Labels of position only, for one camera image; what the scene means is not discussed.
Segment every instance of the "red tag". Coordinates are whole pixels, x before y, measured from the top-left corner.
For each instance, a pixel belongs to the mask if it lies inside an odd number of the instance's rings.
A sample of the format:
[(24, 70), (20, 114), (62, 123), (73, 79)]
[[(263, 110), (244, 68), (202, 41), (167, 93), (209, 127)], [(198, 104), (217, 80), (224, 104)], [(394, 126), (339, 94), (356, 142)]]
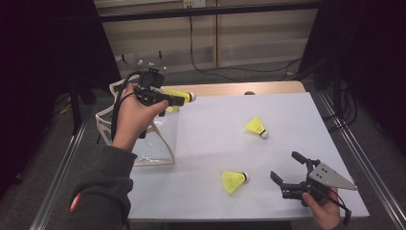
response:
[(77, 196), (74, 198), (74, 201), (72, 201), (71, 208), (69, 209), (70, 213), (73, 213), (75, 211), (76, 206), (79, 203), (79, 199), (80, 199), (80, 193), (78, 193)]

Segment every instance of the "person's hand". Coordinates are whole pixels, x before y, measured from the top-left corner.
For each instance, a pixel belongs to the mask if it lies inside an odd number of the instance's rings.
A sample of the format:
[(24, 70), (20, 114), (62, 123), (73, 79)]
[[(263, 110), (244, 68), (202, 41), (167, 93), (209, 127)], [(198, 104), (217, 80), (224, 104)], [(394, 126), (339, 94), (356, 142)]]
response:
[[(122, 98), (133, 93), (137, 86), (136, 83), (130, 84)], [(116, 135), (111, 146), (132, 151), (140, 134), (149, 127), (153, 118), (165, 111), (167, 107), (168, 101), (166, 100), (145, 106), (137, 100), (135, 95), (124, 99), (120, 106)]]
[[(338, 192), (337, 188), (334, 187), (331, 187), (331, 190), (335, 193)], [(338, 197), (335, 193), (330, 192), (329, 196), (338, 201)], [(326, 204), (320, 205), (309, 193), (303, 193), (302, 198), (313, 212), (313, 220), (317, 229), (334, 229), (340, 223), (340, 208), (336, 204), (327, 201)]]

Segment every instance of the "table surface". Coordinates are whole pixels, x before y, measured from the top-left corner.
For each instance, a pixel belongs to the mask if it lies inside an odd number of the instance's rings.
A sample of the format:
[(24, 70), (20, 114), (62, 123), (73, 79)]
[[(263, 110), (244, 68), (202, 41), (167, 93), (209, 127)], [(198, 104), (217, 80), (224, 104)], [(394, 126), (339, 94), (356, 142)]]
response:
[[(320, 159), (346, 179), (350, 174), (310, 95), (298, 81), (167, 86), (194, 92), (181, 108), (174, 165), (134, 167), (129, 218), (136, 221), (280, 220), (311, 217), (299, 200), (283, 199), (269, 177), (305, 180), (306, 168), (290, 154)], [(256, 96), (243, 96), (253, 91)], [(244, 129), (259, 115), (269, 132), (263, 140)], [(247, 172), (233, 194), (222, 171)], [(340, 190), (354, 217), (369, 215), (356, 191)]]

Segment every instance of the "yellow shuttlecock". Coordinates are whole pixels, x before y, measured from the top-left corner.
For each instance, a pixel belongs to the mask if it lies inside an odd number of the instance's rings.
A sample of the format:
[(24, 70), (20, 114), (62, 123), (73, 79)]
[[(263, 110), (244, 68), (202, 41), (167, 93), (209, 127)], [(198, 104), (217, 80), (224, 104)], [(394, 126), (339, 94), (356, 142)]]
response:
[[(196, 95), (194, 93), (192, 93), (192, 92), (184, 93), (184, 92), (181, 92), (181, 91), (168, 89), (168, 90), (165, 91), (165, 93), (168, 94), (168, 95), (185, 98), (185, 104), (194, 102), (194, 100), (196, 100)], [(170, 112), (170, 113), (176, 112), (179, 108), (180, 108), (180, 106), (171, 106), (171, 107), (168, 108), (168, 112)]]
[(251, 120), (251, 122), (245, 128), (255, 132), (263, 139), (266, 139), (268, 137), (268, 131), (266, 131), (265, 127), (263, 127), (259, 116), (256, 116), (253, 120)]
[(226, 191), (231, 194), (235, 191), (242, 183), (248, 180), (248, 174), (246, 172), (229, 172), (224, 171), (223, 185)]

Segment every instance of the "sweatshirt sleeve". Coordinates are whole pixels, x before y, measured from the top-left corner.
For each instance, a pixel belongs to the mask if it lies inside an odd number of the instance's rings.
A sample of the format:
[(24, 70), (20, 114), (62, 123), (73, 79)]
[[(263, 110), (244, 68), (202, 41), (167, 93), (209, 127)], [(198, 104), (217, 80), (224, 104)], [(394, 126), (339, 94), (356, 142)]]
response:
[(129, 174), (136, 158), (134, 153), (103, 147), (99, 162), (75, 187), (62, 229), (123, 229), (131, 208)]

